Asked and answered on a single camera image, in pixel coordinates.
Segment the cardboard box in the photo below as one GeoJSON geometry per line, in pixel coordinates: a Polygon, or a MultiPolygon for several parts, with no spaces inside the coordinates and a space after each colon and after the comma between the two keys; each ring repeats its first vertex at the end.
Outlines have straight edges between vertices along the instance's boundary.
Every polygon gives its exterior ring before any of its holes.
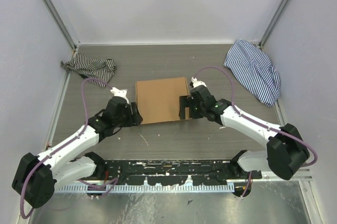
{"type": "Polygon", "coordinates": [[[136,100],[143,117],[142,124],[180,120],[179,96],[188,94],[185,77],[136,82],[136,100]]]}

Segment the striped cloth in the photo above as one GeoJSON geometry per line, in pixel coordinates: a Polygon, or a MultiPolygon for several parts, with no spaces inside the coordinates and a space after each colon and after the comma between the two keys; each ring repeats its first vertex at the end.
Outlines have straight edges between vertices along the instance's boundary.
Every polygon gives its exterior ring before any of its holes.
{"type": "MultiPolygon", "coordinates": [[[[76,53],[73,59],[67,63],[61,61],[60,65],[68,72],[72,70],[77,72],[82,78],[98,78],[106,83],[114,76],[116,70],[112,59],[91,58],[83,56],[81,53],[76,53]]],[[[94,80],[89,82],[102,88],[105,87],[104,84],[94,80]]]]}
{"type": "Polygon", "coordinates": [[[229,50],[224,66],[260,102],[269,107],[274,105],[280,94],[281,80],[266,53],[238,40],[229,50]]]}

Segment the white enclosure wall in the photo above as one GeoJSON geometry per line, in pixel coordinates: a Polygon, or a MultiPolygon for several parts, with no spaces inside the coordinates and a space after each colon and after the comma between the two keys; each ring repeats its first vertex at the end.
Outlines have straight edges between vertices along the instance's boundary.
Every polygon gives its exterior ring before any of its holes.
{"type": "Polygon", "coordinates": [[[281,0],[52,0],[81,44],[259,42],[281,0]]]}
{"type": "Polygon", "coordinates": [[[291,0],[265,50],[281,74],[288,121],[317,150],[315,188],[327,220],[336,223],[337,0],[291,0]]]}
{"type": "Polygon", "coordinates": [[[42,0],[0,0],[0,217],[14,223],[11,188],[21,157],[46,140],[71,48],[42,0]]]}

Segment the metal floor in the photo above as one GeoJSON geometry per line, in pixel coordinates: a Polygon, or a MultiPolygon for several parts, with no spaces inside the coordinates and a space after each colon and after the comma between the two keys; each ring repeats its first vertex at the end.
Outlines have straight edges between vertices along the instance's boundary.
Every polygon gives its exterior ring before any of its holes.
{"type": "MultiPolygon", "coordinates": [[[[138,80],[186,77],[190,79],[207,65],[221,67],[232,45],[141,45],[141,46],[81,46],[83,55],[112,58],[117,64],[110,85],[128,90],[128,98],[135,101],[135,82],[138,80]]],[[[231,99],[231,88],[225,75],[207,69],[199,79],[206,82],[215,98],[231,99]]],[[[81,100],[83,79],[72,73],[53,145],[76,132],[84,122],[81,100]]],[[[277,123],[274,108],[260,103],[236,80],[236,104],[254,116],[277,123]]],[[[105,108],[111,97],[108,89],[88,83],[85,97],[89,116],[105,108]]],[[[226,159],[240,150],[261,150],[262,147],[244,134],[222,128],[206,119],[140,125],[123,128],[91,148],[104,159],[226,159]]]]}
{"type": "Polygon", "coordinates": [[[55,194],[29,224],[305,224],[298,182],[255,182],[241,200],[231,193],[55,194]]]}

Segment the wooden table surface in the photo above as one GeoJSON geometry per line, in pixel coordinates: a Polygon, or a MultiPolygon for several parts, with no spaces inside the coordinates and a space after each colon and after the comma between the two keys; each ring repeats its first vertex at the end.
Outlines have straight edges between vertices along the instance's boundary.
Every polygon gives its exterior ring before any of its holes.
{"type": "MultiPolygon", "coordinates": [[[[204,66],[222,67],[230,48],[231,45],[118,45],[81,46],[79,52],[85,56],[114,59],[117,70],[109,84],[127,89],[129,100],[135,101],[136,81],[174,77],[190,79],[204,66]]],[[[207,84],[215,98],[231,99],[230,83],[221,72],[207,69],[198,79],[207,84]]],[[[277,123],[275,109],[260,103],[233,79],[236,104],[247,113],[277,123]]],[[[54,146],[84,123],[82,81],[78,74],[71,74],[53,139],[54,146]]],[[[107,88],[88,83],[85,98],[89,116],[105,108],[111,97],[107,88]]],[[[242,149],[261,150],[263,147],[234,129],[221,128],[203,118],[123,128],[117,135],[104,139],[86,152],[94,151],[104,159],[230,159],[242,149]]]]}

